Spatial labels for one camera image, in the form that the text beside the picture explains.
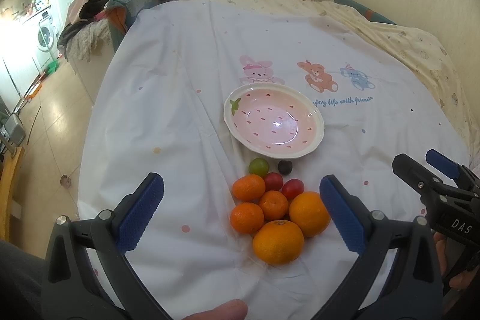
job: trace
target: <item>green cherry tomato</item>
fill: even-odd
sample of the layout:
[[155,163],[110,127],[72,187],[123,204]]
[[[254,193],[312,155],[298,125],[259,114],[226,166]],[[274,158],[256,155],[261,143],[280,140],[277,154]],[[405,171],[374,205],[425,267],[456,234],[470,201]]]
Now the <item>green cherry tomato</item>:
[[268,174],[269,169],[270,165],[264,158],[253,159],[248,166],[248,172],[250,174],[256,174],[262,178]]

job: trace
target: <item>printed blue elephant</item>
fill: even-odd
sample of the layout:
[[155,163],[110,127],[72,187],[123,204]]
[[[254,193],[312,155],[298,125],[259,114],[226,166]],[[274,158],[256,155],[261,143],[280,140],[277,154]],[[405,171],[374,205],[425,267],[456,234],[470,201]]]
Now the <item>printed blue elephant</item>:
[[375,88],[375,85],[368,80],[368,76],[361,71],[353,69],[350,64],[346,67],[340,68],[340,73],[345,77],[352,79],[352,84],[359,90],[365,90],[366,88]]

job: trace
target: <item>blue gripper pad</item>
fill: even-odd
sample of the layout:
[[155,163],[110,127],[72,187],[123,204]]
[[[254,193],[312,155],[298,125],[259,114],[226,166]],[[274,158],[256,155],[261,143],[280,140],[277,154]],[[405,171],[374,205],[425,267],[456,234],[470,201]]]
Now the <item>blue gripper pad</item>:
[[455,162],[448,159],[436,150],[429,150],[425,156],[427,163],[435,167],[438,171],[443,172],[450,179],[458,179],[460,171]]
[[320,182],[320,196],[346,247],[361,255],[365,250],[363,225],[328,176]]
[[164,184],[162,177],[158,174],[149,175],[153,179],[149,183],[142,183],[137,189],[141,194],[138,195],[135,203],[118,226],[117,248],[121,254],[135,249],[163,198]]

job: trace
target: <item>human hand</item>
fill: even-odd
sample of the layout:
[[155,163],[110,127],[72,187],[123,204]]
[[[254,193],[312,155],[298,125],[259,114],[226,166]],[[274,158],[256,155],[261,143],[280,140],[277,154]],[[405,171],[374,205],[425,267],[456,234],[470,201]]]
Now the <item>human hand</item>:
[[247,316],[247,304],[242,300],[231,300],[215,309],[195,313],[183,320],[243,320]]
[[[443,276],[447,269],[447,258],[445,256],[446,237],[445,235],[435,232],[433,235],[433,241],[435,242],[435,248],[437,250],[438,261],[440,262],[440,274]],[[450,287],[456,290],[463,290],[469,287],[475,274],[477,274],[479,267],[477,266],[472,271],[463,271],[450,280]]]

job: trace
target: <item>blanket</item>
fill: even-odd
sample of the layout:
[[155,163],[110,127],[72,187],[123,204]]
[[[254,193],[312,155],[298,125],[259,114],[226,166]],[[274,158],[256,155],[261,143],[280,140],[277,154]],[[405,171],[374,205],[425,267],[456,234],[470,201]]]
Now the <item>blanket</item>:
[[370,22],[352,7],[300,0],[214,0],[265,15],[329,16],[367,43],[397,59],[423,83],[470,152],[470,167],[480,174],[480,128],[448,52],[438,39],[418,28]]
[[[248,64],[265,72],[254,75],[258,67]],[[317,73],[330,75],[335,88],[320,88]],[[267,76],[303,93],[324,118],[323,141],[285,178],[302,179],[307,190],[335,174],[370,210],[411,221],[425,208],[392,173],[393,158],[407,153],[426,165],[435,148],[469,163],[466,145],[414,73],[328,15],[259,15],[208,0],[143,10],[95,102],[78,207],[81,218],[93,218],[148,172],[163,176],[164,199],[127,258],[174,319],[232,298],[247,302],[252,320],[309,319],[357,257],[330,223],[297,260],[272,267],[255,257],[249,235],[230,227],[231,185],[256,155],[232,138],[222,107],[242,83]],[[393,258],[365,305],[380,293]],[[91,262],[111,293],[94,254]]]

